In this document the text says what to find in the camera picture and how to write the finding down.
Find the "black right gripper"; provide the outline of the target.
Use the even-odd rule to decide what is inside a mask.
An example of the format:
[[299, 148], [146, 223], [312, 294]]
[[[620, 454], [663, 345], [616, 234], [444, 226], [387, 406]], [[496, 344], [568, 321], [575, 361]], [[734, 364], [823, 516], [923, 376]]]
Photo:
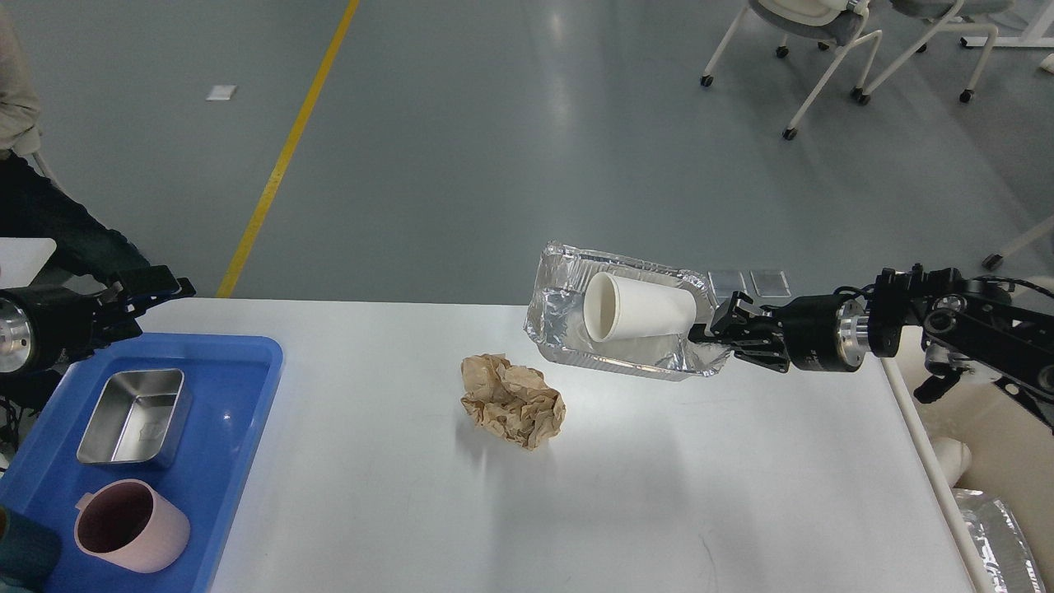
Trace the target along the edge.
[[716, 308], [709, 325], [688, 331], [692, 343], [726, 345], [737, 359], [787, 374], [854, 372], [867, 352], [865, 308], [850, 294], [799, 296], [786, 307], [754, 303], [745, 292]]

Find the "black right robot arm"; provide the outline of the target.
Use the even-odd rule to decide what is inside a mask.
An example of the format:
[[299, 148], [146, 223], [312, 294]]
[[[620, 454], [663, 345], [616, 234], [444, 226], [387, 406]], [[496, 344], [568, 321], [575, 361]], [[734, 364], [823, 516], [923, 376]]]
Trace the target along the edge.
[[907, 273], [885, 268], [867, 286], [838, 286], [782, 307], [734, 292], [713, 320], [690, 328], [692, 343], [719, 344], [737, 359], [786, 374], [857, 371], [867, 354], [892, 359], [904, 327], [921, 330], [929, 378], [915, 401], [933, 403], [968, 376], [994, 383], [1035, 419], [1052, 424], [1052, 316], [1016, 307], [1012, 292], [1034, 282], [956, 268]]

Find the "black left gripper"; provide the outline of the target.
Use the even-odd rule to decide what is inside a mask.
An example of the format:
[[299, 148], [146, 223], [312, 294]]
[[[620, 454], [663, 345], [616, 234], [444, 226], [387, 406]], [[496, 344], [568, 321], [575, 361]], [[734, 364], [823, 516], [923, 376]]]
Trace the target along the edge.
[[86, 360], [99, 349], [142, 335], [138, 320], [151, 308], [196, 294], [188, 278], [177, 278], [165, 265], [114, 274], [108, 303], [101, 293], [79, 294], [64, 286], [4, 289], [1, 371], [37, 374]]

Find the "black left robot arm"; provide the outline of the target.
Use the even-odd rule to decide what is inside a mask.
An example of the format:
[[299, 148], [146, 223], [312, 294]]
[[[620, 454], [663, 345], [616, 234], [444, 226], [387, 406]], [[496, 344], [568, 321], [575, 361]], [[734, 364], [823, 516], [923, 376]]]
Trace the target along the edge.
[[138, 338], [143, 333], [138, 321], [151, 308], [196, 293], [188, 278], [163, 265], [110, 275], [98, 292], [59, 284], [2, 290], [2, 443], [18, 450], [23, 413], [41, 412], [64, 369]]

